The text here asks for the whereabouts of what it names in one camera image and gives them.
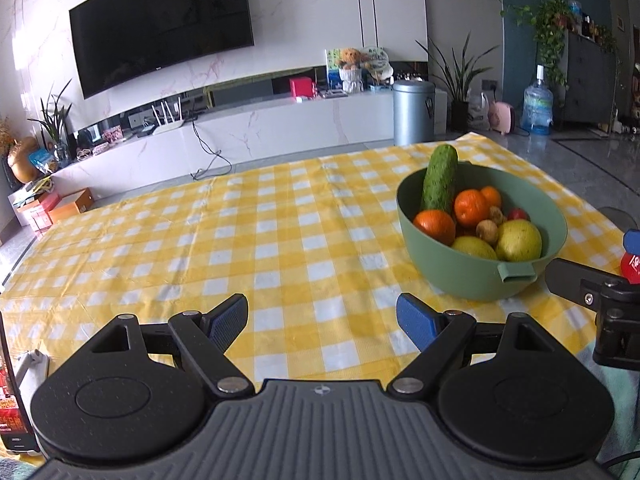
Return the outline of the yellow pear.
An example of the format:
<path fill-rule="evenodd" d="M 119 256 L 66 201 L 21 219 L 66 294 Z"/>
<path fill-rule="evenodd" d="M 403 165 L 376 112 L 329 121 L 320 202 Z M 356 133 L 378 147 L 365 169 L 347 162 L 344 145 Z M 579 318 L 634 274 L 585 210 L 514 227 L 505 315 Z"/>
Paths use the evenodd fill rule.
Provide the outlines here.
<path fill-rule="evenodd" d="M 542 237 L 532 222 L 524 219 L 509 220 L 498 227 L 495 251 L 502 261 L 536 260 L 542 253 Z"/>

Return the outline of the large yellow-green pear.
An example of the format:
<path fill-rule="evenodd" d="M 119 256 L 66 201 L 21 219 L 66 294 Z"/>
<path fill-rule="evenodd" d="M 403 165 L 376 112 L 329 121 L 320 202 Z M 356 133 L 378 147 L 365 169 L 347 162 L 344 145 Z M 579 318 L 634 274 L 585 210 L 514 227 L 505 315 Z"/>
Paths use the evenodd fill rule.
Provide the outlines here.
<path fill-rule="evenodd" d="M 451 248 L 476 258 L 494 261 L 498 259 L 495 249 L 476 236 L 458 236 L 451 244 Z"/>

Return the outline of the red cherry tomato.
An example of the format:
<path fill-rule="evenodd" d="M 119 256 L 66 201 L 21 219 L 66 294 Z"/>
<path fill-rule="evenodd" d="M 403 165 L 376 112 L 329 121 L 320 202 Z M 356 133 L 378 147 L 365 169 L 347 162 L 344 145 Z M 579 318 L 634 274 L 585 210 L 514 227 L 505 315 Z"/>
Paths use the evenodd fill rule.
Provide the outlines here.
<path fill-rule="evenodd" d="M 522 208 L 513 208 L 510 210 L 508 215 L 506 216 L 506 220 L 529 220 L 529 214 Z"/>

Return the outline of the orange tangerine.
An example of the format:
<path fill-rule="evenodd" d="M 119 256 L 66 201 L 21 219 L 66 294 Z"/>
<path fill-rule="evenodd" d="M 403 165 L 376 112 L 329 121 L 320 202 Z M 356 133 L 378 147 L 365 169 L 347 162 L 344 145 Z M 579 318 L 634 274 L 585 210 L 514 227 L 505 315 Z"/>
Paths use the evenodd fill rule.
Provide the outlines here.
<path fill-rule="evenodd" d="M 502 208 L 502 196 L 493 186 L 484 186 L 484 188 L 480 189 L 480 194 L 484 196 L 489 207 Z"/>
<path fill-rule="evenodd" d="M 464 190 L 454 199 L 454 215 L 464 228 L 475 228 L 490 216 L 490 206 L 479 190 Z"/>
<path fill-rule="evenodd" d="M 421 232 L 446 246 L 456 238 L 456 224 L 446 211 L 429 209 L 420 211 L 413 219 L 413 225 Z"/>

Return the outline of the green cucumber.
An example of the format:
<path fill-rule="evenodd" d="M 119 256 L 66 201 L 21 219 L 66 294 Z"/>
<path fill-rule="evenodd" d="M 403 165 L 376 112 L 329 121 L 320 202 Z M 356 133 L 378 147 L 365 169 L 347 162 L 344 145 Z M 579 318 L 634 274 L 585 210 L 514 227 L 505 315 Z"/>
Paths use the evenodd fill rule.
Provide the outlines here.
<path fill-rule="evenodd" d="M 423 181 L 422 209 L 454 210 L 458 171 L 458 152 L 450 144 L 435 148 L 426 167 Z"/>

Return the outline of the dark grey drawer cabinet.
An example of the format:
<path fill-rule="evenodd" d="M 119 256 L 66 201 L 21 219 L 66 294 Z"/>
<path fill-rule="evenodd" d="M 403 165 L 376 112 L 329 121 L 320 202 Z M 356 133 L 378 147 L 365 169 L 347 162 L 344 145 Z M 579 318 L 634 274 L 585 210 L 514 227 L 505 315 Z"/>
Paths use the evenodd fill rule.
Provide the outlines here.
<path fill-rule="evenodd" d="M 615 98 L 616 55 L 572 32 L 565 40 L 560 67 L 566 84 L 555 90 L 555 125 L 608 124 Z"/>

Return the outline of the pink piggy bank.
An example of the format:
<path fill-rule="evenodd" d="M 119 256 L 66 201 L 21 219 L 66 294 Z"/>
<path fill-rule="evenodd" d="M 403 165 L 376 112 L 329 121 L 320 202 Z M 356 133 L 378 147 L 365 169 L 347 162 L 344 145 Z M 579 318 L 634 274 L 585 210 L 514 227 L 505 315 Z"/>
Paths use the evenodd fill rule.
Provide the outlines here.
<path fill-rule="evenodd" d="M 515 128 L 516 117 L 514 108 L 506 102 L 491 102 L 488 110 L 488 122 L 491 130 L 505 136 Z"/>

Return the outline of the white marble tv cabinet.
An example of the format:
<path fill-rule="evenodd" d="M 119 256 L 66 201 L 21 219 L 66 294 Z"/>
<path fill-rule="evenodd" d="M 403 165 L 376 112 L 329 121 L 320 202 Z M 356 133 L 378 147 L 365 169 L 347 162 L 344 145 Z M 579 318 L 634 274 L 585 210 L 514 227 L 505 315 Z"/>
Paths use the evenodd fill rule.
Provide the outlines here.
<path fill-rule="evenodd" d="M 107 198 L 200 169 L 251 160 L 387 141 L 394 136 L 393 93 L 296 102 L 286 96 L 201 115 L 174 131 L 130 140 L 53 175 L 68 194 L 90 188 Z"/>

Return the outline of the white wifi router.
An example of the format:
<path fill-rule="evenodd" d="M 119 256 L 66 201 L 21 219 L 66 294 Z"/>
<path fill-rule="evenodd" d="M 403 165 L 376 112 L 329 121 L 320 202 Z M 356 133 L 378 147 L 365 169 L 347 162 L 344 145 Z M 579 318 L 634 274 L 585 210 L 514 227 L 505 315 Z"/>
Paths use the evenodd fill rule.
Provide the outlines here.
<path fill-rule="evenodd" d="M 174 104 L 167 100 L 160 101 L 152 105 L 152 112 L 156 122 L 152 131 L 154 136 L 179 129 L 186 123 L 182 114 L 181 100 Z"/>

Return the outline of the silver metal trash bin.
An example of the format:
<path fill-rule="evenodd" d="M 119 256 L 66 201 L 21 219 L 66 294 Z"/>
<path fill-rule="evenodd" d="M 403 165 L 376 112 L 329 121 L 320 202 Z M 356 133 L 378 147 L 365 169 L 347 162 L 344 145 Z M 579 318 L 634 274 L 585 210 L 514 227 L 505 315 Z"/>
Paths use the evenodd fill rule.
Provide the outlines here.
<path fill-rule="evenodd" d="M 434 84 L 424 80 L 396 80 L 393 106 L 396 145 L 435 140 Z"/>

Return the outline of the potted green plant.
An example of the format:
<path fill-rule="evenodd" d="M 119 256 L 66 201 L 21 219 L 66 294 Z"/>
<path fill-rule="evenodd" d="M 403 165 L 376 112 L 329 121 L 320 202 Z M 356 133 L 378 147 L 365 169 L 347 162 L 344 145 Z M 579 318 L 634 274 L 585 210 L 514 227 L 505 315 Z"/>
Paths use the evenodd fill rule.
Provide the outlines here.
<path fill-rule="evenodd" d="M 427 40 L 422 44 L 416 40 L 418 47 L 427 54 L 428 62 L 434 64 L 439 70 L 431 75 L 445 85 L 447 94 L 450 97 L 450 130 L 454 132 L 467 132 L 470 121 L 469 92 L 472 82 L 476 77 L 489 72 L 490 66 L 480 66 L 480 61 L 487 55 L 498 49 L 496 44 L 483 52 L 472 54 L 470 51 L 471 34 L 466 34 L 463 46 L 459 51 L 450 49 L 450 55 L 434 43 Z"/>

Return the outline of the potted plant on cabinet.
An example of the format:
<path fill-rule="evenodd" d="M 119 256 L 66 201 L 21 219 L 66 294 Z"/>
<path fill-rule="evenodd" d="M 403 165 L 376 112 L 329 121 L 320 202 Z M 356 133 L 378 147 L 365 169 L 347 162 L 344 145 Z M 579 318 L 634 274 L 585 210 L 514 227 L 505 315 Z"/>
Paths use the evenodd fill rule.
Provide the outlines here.
<path fill-rule="evenodd" d="M 60 168 L 70 163 L 70 149 L 67 144 L 67 118 L 72 109 L 72 104 L 65 105 L 61 102 L 62 96 L 72 81 L 58 92 L 50 92 L 45 101 L 40 100 L 40 116 L 28 118 L 30 122 L 40 125 L 41 131 L 47 133 L 53 143 L 53 156 Z"/>

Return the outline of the brown gourd vase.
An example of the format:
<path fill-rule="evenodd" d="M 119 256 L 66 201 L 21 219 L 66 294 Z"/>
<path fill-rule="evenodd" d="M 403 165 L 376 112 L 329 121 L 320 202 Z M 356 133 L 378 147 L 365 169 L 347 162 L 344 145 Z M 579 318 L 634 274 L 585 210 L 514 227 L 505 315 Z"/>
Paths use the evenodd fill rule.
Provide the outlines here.
<path fill-rule="evenodd" d="M 29 160 L 29 155 L 38 151 L 39 144 L 32 136 L 16 141 L 9 150 L 8 164 L 14 177 L 23 184 L 32 182 L 40 176 L 39 170 Z"/>

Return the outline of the red box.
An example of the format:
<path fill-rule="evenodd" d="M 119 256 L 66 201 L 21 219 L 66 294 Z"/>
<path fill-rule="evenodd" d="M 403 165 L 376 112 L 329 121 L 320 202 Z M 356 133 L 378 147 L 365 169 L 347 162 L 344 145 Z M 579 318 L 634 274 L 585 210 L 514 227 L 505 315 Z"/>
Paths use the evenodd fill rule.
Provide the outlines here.
<path fill-rule="evenodd" d="M 294 99 L 314 99 L 317 95 L 316 83 L 307 76 L 292 77 L 290 91 Z"/>

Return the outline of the teddy bear plush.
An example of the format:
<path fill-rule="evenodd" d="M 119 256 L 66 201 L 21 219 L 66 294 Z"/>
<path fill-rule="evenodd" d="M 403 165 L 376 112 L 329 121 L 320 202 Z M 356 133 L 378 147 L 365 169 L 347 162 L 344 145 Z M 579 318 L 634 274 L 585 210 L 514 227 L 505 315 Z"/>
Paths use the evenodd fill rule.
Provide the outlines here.
<path fill-rule="evenodd" d="M 347 94 L 358 93 L 363 90 L 362 54 L 358 49 L 345 48 L 340 52 L 338 74 L 342 82 L 342 89 Z"/>

